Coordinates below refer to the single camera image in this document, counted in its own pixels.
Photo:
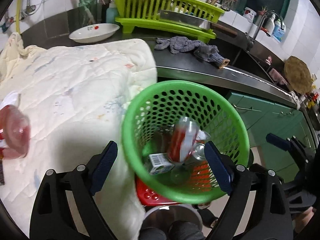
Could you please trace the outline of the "person's right hand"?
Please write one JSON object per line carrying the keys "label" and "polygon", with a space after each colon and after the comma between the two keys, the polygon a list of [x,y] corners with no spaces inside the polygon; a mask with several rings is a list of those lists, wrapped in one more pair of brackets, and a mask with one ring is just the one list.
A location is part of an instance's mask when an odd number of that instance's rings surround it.
{"label": "person's right hand", "polygon": [[300,213],[295,218],[295,232],[296,233],[300,233],[304,229],[304,227],[308,224],[310,219],[315,214],[315,211],[316,211],[316,209],[314,209],[311,206],[306,211],[304,211],[303,213]]}

